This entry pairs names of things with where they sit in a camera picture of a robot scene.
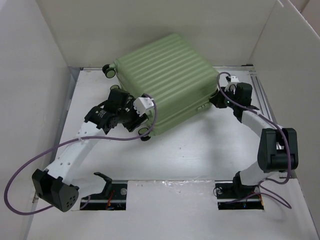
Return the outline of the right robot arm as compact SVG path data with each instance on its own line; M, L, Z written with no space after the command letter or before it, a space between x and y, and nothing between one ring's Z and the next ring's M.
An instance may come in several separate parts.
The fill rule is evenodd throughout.
M276 184L286 184L299 164L296 130L266 118L252 105L252 91L248 83L230 82L226 87L220 86L209 100L218 109L231 108L236 119L259 137L257 160L233 177L231 191L237 197L244 197L250 188L270 181L275 172L287 173L284 181L274 180Z

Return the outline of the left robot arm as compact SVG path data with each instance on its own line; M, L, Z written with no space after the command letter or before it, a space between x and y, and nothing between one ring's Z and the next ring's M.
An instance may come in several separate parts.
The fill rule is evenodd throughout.
M78 198L110 197L113 192L110 177L94 172L101 180L88 183L75 179L78 168L100 140L109 139L108 133L117 125L132 132L149 119L149 111L156 109L155 100L148 94L133 97L123 89L111 89L107 100L86 114L76 138L63 144L65 149L60 156L44 170L35 170L32 181L38 197L61 212L69 211Z

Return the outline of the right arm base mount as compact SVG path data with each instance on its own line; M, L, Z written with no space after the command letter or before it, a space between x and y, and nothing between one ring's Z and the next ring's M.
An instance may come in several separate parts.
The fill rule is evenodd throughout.
M258 186L236 188L231 181L216 181L213 194L218 210L264 210Z

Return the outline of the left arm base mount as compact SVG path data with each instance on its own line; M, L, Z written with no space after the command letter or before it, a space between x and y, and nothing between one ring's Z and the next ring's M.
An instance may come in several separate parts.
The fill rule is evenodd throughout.
M109 195L102 193L83 197L80 201L81 211L125 211L127 205L127 181L115 181Z

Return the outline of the green suitcase blue lining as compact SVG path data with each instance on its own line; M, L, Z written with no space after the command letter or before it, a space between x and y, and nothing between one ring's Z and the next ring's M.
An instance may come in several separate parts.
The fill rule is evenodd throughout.
M157 110L148 114L151 136L161 135L210 106L218 71L181 35L173 33L102 67L107 78L137 98L150 95Z

